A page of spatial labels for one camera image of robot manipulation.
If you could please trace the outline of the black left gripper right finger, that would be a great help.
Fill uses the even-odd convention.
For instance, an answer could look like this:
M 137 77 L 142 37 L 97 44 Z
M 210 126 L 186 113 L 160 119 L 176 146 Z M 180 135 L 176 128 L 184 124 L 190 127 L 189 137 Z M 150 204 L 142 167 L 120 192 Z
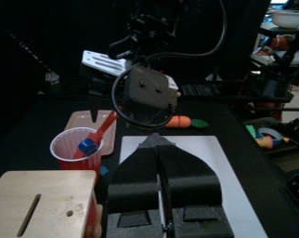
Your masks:
M 161 136 L 154 151 L 166 238 L 234 238 L 213 169 Z

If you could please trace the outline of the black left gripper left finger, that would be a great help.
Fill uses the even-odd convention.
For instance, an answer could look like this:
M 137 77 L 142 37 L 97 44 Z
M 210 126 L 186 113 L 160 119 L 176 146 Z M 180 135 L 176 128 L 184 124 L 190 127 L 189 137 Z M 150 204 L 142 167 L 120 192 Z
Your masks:
M 156 154 L 148 138 L 125 136 L 108 190 L 106 238 L 164 238 Z

